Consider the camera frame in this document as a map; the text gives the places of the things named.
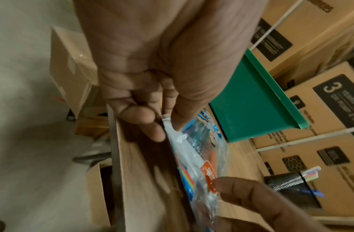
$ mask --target gray floor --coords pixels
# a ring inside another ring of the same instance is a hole
[[[0,0],[0,219],[8,232],[97,232],[86,166],[49,76],[50,27],[79,30],[69,0]]]

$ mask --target green tray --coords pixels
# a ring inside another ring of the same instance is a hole
[[[309,127],[250,50],[210,107],[230,143],[288,128]]]

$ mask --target clear plastic packaging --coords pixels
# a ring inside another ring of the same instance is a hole
[[[181,179],[199,231],[214,232],[217,192],[212,181],[223,175],[228,146],[210,114],[203,110],[182,132],[172,128],[168,115],[163,124],[178,162]]]

